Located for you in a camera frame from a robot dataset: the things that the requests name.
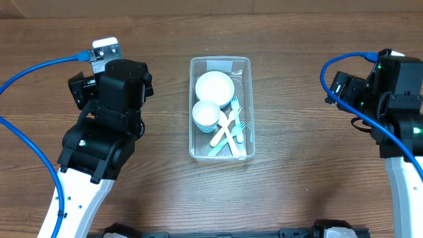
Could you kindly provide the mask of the white bowl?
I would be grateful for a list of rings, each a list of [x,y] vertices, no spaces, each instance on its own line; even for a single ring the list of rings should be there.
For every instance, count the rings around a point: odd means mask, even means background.
[[[220,71],[209,71],[201,75],[195,86],[198,100],[210,100],[220,108],[226,107],[235,94],[233,80]]]

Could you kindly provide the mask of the yellow fork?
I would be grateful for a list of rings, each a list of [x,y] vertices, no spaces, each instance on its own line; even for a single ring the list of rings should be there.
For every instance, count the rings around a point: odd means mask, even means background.
[[[223,111],[219,112],[219,122],[218,125],[221,127],[219,129],[219,131],[216,133],[216,135],[214,135],[214,137],[211,139],[210,141],[210,146],[211,147],[215,147],[221,140],[221,138],[223,137],[224,133],[225,133],[225,129],[223,128],[224,126],[226,128],[228,128],[228,126],[230,125],[230,123],[235,119],[235,113],[232,110],[229,115],[228,118],[226,118],[226,114]]]

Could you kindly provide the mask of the light blue fork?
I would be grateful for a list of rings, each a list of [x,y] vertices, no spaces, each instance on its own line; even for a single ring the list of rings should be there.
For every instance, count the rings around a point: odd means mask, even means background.
[[[239,104],[239,100],[237,98],[237,96],[233,96],[233,98],[231,99],[231,108],[234,111],[234,119],[235,119],[235,125],[236,126],[241,126],[241,120],[239,118],[239,114],[241,111],[241,106]],[[238,143],[243,143],[244,142],[244,136],[243,136],[243,132],[240,132],[237,136],[237,142]]]

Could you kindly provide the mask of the blue cup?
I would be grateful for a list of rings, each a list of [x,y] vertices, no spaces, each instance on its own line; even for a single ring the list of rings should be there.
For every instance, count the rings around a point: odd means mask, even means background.
[[[206,134],[213,132],[217,128],[217,124],[214,124],[214,125],[211,125],[211,126],[204,126],[204,125],[201,125],[201,124],[196,124],[196,126],[201,132],[206,133]]]

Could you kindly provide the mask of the pink cup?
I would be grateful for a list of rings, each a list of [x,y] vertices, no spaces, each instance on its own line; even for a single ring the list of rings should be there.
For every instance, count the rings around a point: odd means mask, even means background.
[[[219,120],[219,112],[220,107],[213,101],[200,100],[192,109],[192,117],[195,123],[204,127],[212,127]]]

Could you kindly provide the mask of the white spoon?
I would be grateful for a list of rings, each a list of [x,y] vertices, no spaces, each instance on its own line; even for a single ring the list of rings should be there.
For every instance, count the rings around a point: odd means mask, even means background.
[[[237,149],[237,146],[235,145],[235,141],[233,137],[231,136],[231,132],[228,129],[228,119],[223,111],[219,111],[219,121],[218,124],[221,128],[223,128],[226,138],[228,139],[228,144],[231,150],[232,155],[238,156],[239,150]]]

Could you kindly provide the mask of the green fork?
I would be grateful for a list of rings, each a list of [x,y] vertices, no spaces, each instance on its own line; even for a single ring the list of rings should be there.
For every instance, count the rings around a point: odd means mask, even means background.
[[[244,122],[241,122],[239,125],[236,125],[231,130],[231,137],[235,137],[238,134],[241,134],[243,132],[243,129],[245,128],[246,124]],[[228,139],[225,138],[221,142],[219,142],[209,153],[208,156],[214,157],[216,156],[228,143]]]

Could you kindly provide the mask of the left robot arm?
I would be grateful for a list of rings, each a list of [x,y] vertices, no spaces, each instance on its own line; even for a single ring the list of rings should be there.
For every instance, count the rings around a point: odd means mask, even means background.
[[[135,151],[145,124],[141,107],[153,95],[145,69],[112,69],[68,81],[81,113],[64,135],[58,179],[39,237],[86,237],[102,201]]]

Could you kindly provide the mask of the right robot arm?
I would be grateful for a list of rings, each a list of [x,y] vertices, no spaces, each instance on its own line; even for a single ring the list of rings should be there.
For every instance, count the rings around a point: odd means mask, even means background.
[[[350,107],[374,120],[371,137],[385,160],[393,198],[395,237],[422,236],[422,84],[421,74],[374,73],[362,79],[339,71],[326,102]]]

